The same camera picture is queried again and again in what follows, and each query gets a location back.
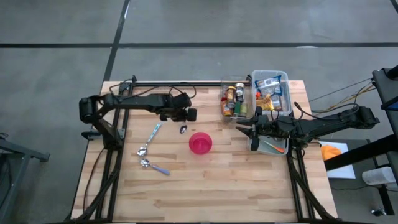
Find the pink bowl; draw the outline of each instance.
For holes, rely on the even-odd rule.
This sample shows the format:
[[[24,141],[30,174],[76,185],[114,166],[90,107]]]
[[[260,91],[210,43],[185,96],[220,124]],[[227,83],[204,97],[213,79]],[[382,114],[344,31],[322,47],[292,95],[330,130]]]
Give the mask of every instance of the pink bowl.
[[[198,155],[206,154],[210,151],[213,141],[206,133],[195,133],[189,139],[189,148]]]

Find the can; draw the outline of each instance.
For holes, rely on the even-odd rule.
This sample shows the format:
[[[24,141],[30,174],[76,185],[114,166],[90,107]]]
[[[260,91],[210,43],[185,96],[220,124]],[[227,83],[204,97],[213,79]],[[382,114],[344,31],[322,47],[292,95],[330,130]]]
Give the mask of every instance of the can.
[[[237,83],[237,84],[235,84],[235,87],[236,87],[236,101],[243,102],[244,84]]]
[[[241,116],[246,116],[248,113],[248,104],[247,103],[242,103],[241,106]]]
[[[240,114],[241,114],[241,102],[237,101],[234,109],[234,117],[238,117]]]
[[[221,111],[224,116],[232,116],[232,110],[226,105],[226,100],[221,102]]]
[[[236,88],[233,86],[229,86],[226,89],[226,105],[229,108],[234,108],[235,107],[235,102],[236,102]]]

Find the purple handle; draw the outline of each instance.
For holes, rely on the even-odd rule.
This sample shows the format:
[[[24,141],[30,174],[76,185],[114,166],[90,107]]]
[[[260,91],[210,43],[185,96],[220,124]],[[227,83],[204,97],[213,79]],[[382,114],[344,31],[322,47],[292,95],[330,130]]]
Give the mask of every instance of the purple handle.
[[[168,170],[162,169],[162,168],[154,166],[154,165],[150,165],[150,166],[165,175],[170,175],[170,171],[168,171]]]

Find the spoon with purple handle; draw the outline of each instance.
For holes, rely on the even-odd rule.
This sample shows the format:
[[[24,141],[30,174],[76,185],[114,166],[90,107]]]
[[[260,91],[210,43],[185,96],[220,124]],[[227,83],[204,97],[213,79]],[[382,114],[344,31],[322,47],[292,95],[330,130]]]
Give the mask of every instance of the spoon with purple handle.
[[[165,175],[170,175],[170,171],[165,170],[165,169],[162,169],[162,168],[160,168],[160,167],[157,167],[157,166],[155,166],[155,165],[150,164],[149,160],[147,160],[147,159],[141,159],[141,160],[139,161],[139,163],[140,163],[143,167],[149,167],[149,166],[150,166],[150,167],[154,168],[155,170],[157,170],[157,171],[159,171],[159,172],[161,172],[161,173],[163,173],[163,174],[165,174]]]
[[[152,132],[152,134],[150,135],[148,141],[143,146],[141,146],[139,148],[139,150],[137,152],[138,156],[142,157],[142,156],[144,156],[144,155],[146,155],[148,153],[148,144],[150,143],[152,138],[155,136],[157,130],[159,130],[159,128],[161,127],[162,124],[163,123],[159,123],[159,124],[156,125],[156,127],[155,127],[154,131]]]

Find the white paper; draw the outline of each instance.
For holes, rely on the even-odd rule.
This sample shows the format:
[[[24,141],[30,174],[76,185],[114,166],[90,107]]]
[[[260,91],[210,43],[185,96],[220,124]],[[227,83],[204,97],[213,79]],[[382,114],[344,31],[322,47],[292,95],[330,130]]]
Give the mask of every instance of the white paper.
[[[324,141],[320,141],[319,143],[322,144],[322,146],[329,145],[336,147],[341,151],[341,153],[348,152],[348,147],[347,144],[345,143],[324,142]],[[327,172],[327,174],[329,178],[355,179],[353,165],[348,165],[334,170],[330,170]]]

